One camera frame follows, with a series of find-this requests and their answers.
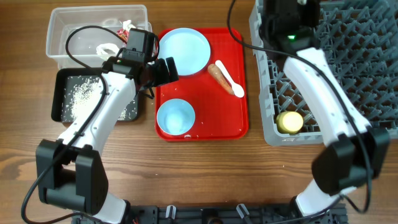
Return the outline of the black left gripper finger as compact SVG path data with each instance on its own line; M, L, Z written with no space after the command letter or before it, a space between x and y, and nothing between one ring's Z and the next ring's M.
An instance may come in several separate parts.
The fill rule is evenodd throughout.
M179 76L178 76L178 71L177 71L177 68L176 68L176 64L175 64L174 58L173 57L169 57L169 58L166 58L165 61L167 63L167 67L168 67L168 70L169 70L169 80L170 80L169 82L172 83L172 82L178 81L179 80Z
M152 65L152 76L154 78L153 86L168 84L170 81L169 70L164 59L158 59Z

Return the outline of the red snack wrapper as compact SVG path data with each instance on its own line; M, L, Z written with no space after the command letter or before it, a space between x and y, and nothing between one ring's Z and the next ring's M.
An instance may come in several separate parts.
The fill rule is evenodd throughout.
M117 31L117 35L122 38L123 42L127 42L129 38L129 31L125 29L119 29Z

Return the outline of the white tissue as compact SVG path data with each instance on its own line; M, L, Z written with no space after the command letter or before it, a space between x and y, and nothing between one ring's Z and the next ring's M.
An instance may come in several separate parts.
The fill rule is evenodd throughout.
M123 29L126 31L130 31L131 29L135 29L135 25L132 24L131 20L123 21Z

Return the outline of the yellow cup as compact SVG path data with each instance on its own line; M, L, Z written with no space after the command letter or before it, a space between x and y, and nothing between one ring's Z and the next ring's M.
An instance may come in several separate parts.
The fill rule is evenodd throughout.
M295 111L284 111L276 117L276 125L282 134L295 134L303 127L303 117Z

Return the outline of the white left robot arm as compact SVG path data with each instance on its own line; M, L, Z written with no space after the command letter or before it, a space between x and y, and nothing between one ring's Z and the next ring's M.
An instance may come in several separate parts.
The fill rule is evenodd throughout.
M101 68L86 67L102 86L94 108L79 117L56 141L42 140L36 149L37 179L21 206L34 190L41 202L72 210L98 223L127 223L130 204L108 191L108 178L101 160L104 145L122 110L144 90L176 82L178 73L172 57L159 59L159 38L146 30L132 28L126 46L110 56Z

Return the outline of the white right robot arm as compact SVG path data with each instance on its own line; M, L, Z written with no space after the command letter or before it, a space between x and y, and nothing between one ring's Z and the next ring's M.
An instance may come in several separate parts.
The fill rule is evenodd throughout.
M348 99L330 70L315 35L319 1L264 1L260 36L264 48L285 55L283 72L302 94L322 133L325 150L312 162L313 180L295 198L304 217L320 215L356 188L379 177L390 144L385 129L374 129Z

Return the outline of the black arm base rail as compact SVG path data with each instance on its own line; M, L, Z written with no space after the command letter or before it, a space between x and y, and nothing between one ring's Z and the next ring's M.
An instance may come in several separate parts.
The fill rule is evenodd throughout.
M346 206L335 205L319 216L304 218L289 204L250 207L167 207L132 206L126 223L138 224L206 224L206 223L316 223L348 224Z

